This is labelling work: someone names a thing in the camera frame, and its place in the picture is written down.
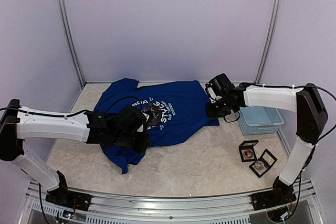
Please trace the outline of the blue printed t-shirt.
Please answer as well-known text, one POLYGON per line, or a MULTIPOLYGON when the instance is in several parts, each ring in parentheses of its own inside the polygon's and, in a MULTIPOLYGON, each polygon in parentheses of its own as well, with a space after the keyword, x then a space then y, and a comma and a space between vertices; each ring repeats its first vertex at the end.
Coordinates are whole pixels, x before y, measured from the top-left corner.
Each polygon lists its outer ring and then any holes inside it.
POLYGON ((138 86, 135 79, 113 82, 102 93, 94 110, 118 113, 131 105, 150 112, 147 133, 153 147, 182 144, 205 126, 219 126, 217 119, 206 116, 206 92, 197 81, 177 81, 138 86))

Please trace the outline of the round brooch badge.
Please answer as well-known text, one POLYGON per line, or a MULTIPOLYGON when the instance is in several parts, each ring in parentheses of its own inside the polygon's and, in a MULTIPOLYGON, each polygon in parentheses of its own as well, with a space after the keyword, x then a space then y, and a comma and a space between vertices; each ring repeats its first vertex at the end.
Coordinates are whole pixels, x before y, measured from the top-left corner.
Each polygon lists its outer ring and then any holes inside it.
POLYGON ((254 157, 253 152, 251 150, 244 150, 243 151, 244 159, 252 159, 254 157))

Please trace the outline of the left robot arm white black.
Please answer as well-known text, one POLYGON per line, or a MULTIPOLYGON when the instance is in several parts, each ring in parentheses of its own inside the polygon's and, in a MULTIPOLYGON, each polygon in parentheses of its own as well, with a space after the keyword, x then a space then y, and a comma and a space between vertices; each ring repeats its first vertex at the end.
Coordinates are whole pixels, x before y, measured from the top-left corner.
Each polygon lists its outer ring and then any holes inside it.
POLYGON ((60 204, 73 201, 65 176, 46 164, 26 140, 69 140, 118 146, 142 153, 150 146, 147 127, 153 115, 131 105, 117 113, 82 110, 75 113, 41 111, 12 99, 1 108, 1 160, 11 162, 37 181, 60 204))

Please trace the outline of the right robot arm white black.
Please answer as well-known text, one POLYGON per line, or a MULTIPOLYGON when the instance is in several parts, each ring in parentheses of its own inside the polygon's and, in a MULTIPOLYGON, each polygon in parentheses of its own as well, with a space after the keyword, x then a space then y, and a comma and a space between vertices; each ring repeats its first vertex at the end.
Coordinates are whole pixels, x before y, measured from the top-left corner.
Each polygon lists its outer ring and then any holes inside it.
POLYGON ((292 113, 295 142, 290 155, 269 192, 273 205, 281 204, 293 192, 292 186, 309 165, 318 143, 326 136, 329 115, 320 93, 323 88, 307 83, 296 86, 270 86, 242 82, 233 84, 224 73, 205 85, 210 101, 205 105, 210 119, 224 118, 242 108, 268 108, 292 113))

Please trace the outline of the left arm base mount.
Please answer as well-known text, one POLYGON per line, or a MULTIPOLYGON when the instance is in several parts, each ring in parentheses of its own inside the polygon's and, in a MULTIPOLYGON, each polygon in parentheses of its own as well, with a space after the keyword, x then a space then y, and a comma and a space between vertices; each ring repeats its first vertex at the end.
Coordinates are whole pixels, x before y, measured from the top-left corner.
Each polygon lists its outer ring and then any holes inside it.
POLYGON ((56 171, 59 179, 58 187, 47 191, 46 201, 55 205, 71 208, 75 210, 88 211, 92 196, 68 189, 65 176, 56 171))

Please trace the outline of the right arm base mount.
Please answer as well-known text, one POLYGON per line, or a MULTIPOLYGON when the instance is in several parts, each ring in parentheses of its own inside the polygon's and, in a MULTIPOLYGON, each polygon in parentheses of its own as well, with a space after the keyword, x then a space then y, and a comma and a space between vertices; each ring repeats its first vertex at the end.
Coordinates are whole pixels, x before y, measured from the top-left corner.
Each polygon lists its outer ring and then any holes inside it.
POLYGON ((276 177, 271 190, 251 195, 254 211, 288 204, 296 200, 293 185, 283 183, 279 177, 276 177))

